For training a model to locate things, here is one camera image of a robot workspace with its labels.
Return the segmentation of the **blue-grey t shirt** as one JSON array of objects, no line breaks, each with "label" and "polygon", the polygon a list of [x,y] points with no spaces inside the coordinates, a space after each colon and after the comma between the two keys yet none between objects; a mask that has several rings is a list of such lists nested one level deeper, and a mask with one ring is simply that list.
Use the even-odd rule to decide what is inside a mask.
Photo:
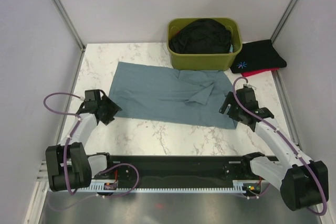
[{"label": "blue-grey t shirt", "polygon": [[109,98],[120,118],[234,130],[237,123],[219,112],[232,83],[222,71],[176,70],[118,63]]}]

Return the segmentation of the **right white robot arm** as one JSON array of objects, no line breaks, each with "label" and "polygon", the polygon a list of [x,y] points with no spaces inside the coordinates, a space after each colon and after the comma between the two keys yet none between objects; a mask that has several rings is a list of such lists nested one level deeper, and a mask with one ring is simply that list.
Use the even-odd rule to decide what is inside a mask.
[{"label": "right white robot arm", "polygon": [[260,152],[243,156],[241,174],[248,179],[256,175],[280,191],[285,205],[292,211],[321,204],[323,216],[329,199],[328,169],[301,151],[279,126],[268,108],[260,108],[254,90],[244,86],[229,92],[220,108],[232,120],[250,127],[279,161],[275,164]]}]

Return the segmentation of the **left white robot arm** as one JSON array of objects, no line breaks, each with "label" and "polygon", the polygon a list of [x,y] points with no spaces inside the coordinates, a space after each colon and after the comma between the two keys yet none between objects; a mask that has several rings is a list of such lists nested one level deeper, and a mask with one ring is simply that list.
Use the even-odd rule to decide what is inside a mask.
[{"label": "left white robot arm", "polygon": [[58,112],[47,105],[50,112],[73,116],[74,123],[66,136],[56,145],[47,147],[45,151],[49,188],[53,192],[68,191],[71,195],[78,189],[87,188],[92,178],[99,174],[103,178],[111,178],[115,173],[115,165],[107,161],[107,153],[87,155],[85,145],[92,131],[102,123],[110,124],[117,112],[122,109],[115,104],[101,89],[86,90],[85,96],[64,93],[81,100],[75,113]]}]

